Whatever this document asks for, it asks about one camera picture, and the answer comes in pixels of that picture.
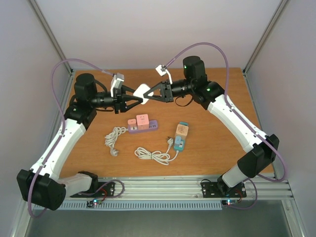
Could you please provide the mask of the white plug adapter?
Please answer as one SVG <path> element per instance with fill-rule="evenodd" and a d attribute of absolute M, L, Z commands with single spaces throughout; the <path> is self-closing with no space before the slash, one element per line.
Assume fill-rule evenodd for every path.
<path fill-rule="evenodd" d="M 133 92 L 133 96 L 142 98 L 143 102 L 141 103 L 141 105 L 145 105 L 149 101 L 149 99 L 145 98 L 144 94 L 148 92 L 150 89 L 151 88 L 147 84 L 145 83 L 140 84 L 138 88 Z"/>

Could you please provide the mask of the purple power strip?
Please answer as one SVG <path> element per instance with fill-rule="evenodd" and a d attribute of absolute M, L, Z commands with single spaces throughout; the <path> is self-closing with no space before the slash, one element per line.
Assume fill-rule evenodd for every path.
<path fill-rule="evenodd" d="M 150 132 L 150 131 L 155 131 L 158 129 L 158 121 L 156 119 L 154 120 L 149 120 L 148 126 L 145 128 L 141 127 L 138 128 L 137 126 L 130 126 L 128 125 L 128 132 L 130 134 L 137 134 L 137 133 L 144 133 L 144 132 Z"/>

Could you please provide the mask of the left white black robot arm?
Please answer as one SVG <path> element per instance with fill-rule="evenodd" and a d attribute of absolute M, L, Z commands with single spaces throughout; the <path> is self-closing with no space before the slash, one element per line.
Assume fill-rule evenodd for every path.
<path fill-rule="evenodd" d="M 29 169 L 20 170 L 17 182 L 22 198 L 32 206 L 56 210 L 66 197 L 83 194 L 93 197 L 99 192 L 98 176 L 80 171 L 68 178 L 60 178 L 65 161 L 77 141 L 86 133 L 99 108 L 112 108 L 117 114 L 125 113 L 143 103 L 148 90 L 141 84 L 136 90 L 125 86 L 124 76 L 114 74 L 109 91 L 97 91 L 97 80 L 92 74 L 77 76 L 74 84 L 74 102 L 62 113 L 62 123 L 50 145 Z"/>

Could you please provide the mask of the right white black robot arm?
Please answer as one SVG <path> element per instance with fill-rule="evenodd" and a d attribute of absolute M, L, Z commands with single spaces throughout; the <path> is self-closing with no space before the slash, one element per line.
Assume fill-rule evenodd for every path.
<path fill-rule="evenodd" d="M 221 195 L 228 196 L 235 191 L 236 185 L 257 176 L 275 161 L 279 139 L 257 128 L 225 95 L 224 88 L 208 80 L 204 62 L 198 56 L 186 57 L 183 68 L 184 79 L 162 81 L 146 91 L 144 98 L 168 103 L 175 97 L 191 95 L 235 136 L 245 155 L 217 179 L 217 190 Z"/>

